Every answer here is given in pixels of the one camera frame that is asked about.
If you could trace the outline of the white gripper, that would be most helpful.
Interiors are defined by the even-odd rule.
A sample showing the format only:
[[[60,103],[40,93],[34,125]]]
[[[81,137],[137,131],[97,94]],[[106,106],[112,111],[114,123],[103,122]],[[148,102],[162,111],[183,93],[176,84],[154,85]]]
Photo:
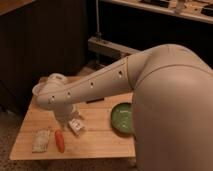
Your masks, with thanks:
[[[74,105],[62,106],[53,110],[56,120],[60,124],[66,124],[78,115],[78,110]]]

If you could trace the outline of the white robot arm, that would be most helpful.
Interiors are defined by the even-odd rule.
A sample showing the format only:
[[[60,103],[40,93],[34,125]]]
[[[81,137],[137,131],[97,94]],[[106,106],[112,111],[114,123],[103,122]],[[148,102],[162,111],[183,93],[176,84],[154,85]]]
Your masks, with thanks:
[[[52,74],[33,88],[53,111],[128,92],[139,171],[213,171],[213,68],[184,46],[155,46],[73,83]]]

